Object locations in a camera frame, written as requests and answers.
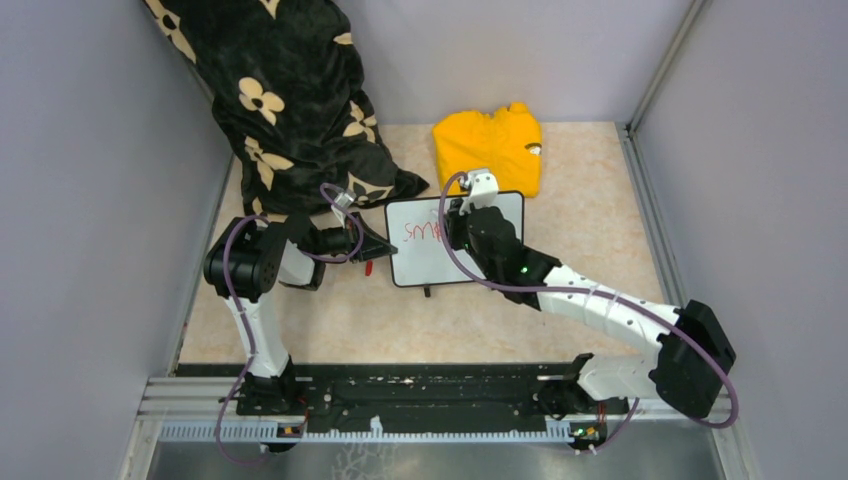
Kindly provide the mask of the black framed whiteboard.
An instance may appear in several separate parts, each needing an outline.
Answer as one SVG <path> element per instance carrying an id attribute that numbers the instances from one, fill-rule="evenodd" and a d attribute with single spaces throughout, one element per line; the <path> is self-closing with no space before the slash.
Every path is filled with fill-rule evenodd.
<path id="1" fill-rule="evenodd" d="M 390 256 L 393 283 L 400 288 L 468 283 L 472 280 L 456 267 L 443 246 L 437 219 L 439 197 L 394 201 L 385 206 L 387 239 L 397 249 Z M 518 191 L 500 193 L 494 206 L 510 221 L 516 236 L 523 238 L 525 198 Z M 474 275 L 483 273 L 467 252 L 455 251 L 457 259 Z"/>

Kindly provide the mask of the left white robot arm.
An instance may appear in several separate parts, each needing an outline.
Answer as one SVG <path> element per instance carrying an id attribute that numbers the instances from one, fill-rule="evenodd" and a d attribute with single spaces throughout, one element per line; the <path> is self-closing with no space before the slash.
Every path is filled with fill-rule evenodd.
<path id="1" fill-rule="evenodd" d="M 230 222 L 204 259 L 203 277 L 232 313 L 247 357 L 229 395 L 238 414 L 287 414 L 303 398 L 282 340 L 275 287 L 315 291 L 329 263 L 369 262 L 397 251 L 357 212 L 323 229 L 304 214 L 282 222 L 261 216 Z"/>

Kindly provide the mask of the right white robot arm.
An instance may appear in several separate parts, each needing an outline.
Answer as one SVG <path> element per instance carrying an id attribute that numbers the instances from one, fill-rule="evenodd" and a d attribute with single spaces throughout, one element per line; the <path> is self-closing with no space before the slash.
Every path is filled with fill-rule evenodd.
<path id="1" fill-rule="evenodd" d="M 563 385 L 569 408 L 588 412 L 601 400 L 657 398 L 705 424 L 725 392 L 731 410 L 724 423 L 735 421 L 739 404 L 729 372 L 736 353 L 711 307 L 696 300 L 658 304 L 593 282 L 526 246 L 499 208 L 463 204 L 448 199 L 442 216 L 449 254 L 463 251 L 476 267 L 459 263 L 463 273 L 513 303 L 578 320 L 636 349 L 630 357 L 583 355 L 577 375 Z"/>

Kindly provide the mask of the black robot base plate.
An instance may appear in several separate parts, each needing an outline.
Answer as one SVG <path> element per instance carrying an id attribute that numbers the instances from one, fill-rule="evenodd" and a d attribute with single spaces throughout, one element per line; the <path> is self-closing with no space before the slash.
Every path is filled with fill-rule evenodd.
<path id="1" fill-rule="evenodd" d="M 625 399 L 596 401 L 578 385 L 580 355 L 565 363 L 295 364 L 281 380 L 250 374 L 233 398 L 241 416 L 307 414 L 310 433 L 536 433 L 549 420 L 624 414 Z"/>

